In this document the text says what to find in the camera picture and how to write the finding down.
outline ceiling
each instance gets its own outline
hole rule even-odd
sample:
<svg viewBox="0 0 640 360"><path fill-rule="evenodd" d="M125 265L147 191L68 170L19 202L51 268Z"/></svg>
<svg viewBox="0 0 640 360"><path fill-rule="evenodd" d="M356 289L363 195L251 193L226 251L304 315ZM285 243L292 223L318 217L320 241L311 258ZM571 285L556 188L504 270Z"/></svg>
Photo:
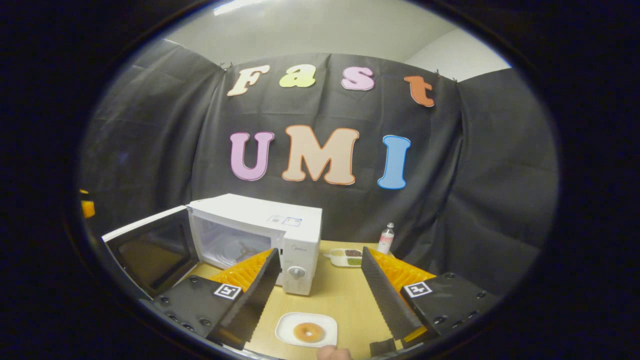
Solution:
<svg viewBox="0 0 640 360"><path fill-rule="evenodd" d="M215 4L165 37L225 66L300 53L405 62L457 28L402 0L252 1L256 0L236 0L232 6L250 4L225 13L218 13L222 8Z"/></svg>

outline orange soft gripper pad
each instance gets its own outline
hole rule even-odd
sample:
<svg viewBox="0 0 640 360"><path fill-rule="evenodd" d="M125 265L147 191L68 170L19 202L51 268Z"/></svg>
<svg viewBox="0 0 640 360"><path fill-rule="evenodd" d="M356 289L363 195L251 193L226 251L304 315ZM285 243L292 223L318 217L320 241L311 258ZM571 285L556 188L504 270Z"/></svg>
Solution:
<svg viewBox="0 0 640 360"><path fill-rule="evenodd" d="M240 286L244 292L247 291L260 269L267 260L272 249L256 254L248 259L231 266L230 268L214 275L209 280L221 282L223 284Z"/></svg>
<svg viewBox="0 0 640 360"><path fill-rule="evenodd" d="M382 269L382 272L385 273L387 279L391 282L391 285L398 292L398 295L400 294L400 290L402 290L403 286L436 277L423 269L409 265L392 256L385 255L373 249L369 249L369 251L371 251L371 255L373 255L373 258Z"/></svg>

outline blue letter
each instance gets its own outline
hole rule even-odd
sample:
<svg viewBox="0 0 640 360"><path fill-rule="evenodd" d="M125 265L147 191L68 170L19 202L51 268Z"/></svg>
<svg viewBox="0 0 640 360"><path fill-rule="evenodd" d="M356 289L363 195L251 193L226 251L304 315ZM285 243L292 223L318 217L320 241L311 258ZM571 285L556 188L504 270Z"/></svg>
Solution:
<svg viewBox="0 0 640 360"><path fill-rule="evenodd" d="M382 138L387 146L387 164L385 174L378 179L378 186L383 189L397 190L406 185L402 175L404 172L404 157L406 150L411 147L411 141L396 135L387 135Z"/></svg>

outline human hand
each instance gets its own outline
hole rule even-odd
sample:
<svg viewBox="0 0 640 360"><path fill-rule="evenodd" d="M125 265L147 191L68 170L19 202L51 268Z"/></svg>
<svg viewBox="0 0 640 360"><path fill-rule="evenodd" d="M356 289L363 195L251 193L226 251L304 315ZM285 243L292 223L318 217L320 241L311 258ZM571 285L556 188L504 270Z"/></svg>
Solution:
<svg viewBox="0 0 640 360"><path fill-rule="evenodd" d="M338 349L333 345L325 345L318 349L318 360L353 360L348 348Z"/></svg>

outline microwave control knob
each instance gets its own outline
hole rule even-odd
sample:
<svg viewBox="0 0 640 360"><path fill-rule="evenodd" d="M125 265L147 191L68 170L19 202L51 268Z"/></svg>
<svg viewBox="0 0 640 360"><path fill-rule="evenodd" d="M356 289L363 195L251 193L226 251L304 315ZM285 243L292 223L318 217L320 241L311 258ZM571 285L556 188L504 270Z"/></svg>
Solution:
<svg viewBox="0 0 640 360"><path fill-rule="evenodd" d="M305 276L305 269L298 268L296 266L289 268L289 274L293 276L294 279L300 279Z"/></svg>

